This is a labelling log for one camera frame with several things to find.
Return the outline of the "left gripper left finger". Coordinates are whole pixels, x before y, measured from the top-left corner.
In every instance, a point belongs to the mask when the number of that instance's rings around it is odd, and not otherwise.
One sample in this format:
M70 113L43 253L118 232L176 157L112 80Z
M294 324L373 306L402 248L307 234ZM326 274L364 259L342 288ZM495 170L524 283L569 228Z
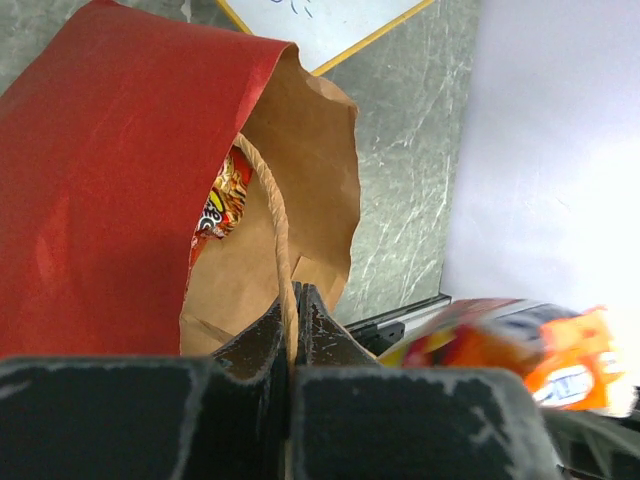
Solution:
M280 479L288 362L273 304L215 354L1 364L5 479Z

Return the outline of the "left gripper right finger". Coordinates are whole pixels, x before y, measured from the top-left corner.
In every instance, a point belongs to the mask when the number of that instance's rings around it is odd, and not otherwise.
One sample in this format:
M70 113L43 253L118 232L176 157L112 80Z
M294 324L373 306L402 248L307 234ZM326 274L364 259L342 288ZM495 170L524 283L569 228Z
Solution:
M557 479L542 415L501 369L393 369L297 291L292 389L295 479Z

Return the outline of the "red doritos chip bag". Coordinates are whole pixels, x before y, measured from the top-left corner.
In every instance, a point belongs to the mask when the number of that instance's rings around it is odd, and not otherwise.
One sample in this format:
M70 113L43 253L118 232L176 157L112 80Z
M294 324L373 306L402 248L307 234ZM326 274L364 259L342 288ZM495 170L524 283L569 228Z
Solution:
M245 154L232 146L207 196L191 241L189 270L212 239L224 239L240 223L253 169Z

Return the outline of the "orange reeses snack bag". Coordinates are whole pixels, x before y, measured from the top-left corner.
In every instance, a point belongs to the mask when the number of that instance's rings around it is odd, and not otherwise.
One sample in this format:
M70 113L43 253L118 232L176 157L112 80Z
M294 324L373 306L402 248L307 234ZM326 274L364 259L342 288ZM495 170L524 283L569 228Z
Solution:
M457 300L379 357L388 367L500 368L543 408L630 416L638 401L607 308L528 299Z

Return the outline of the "red paper bag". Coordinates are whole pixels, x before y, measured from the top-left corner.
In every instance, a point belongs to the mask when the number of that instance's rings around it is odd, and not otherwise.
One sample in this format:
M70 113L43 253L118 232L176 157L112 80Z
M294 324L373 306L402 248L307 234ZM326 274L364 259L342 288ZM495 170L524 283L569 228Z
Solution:
M278 293L268 198L189 270L238 135L284 199L291 279L334 308L360 217L357 108L296 46L112 1L80 8L1 98L1 354L215 351Z

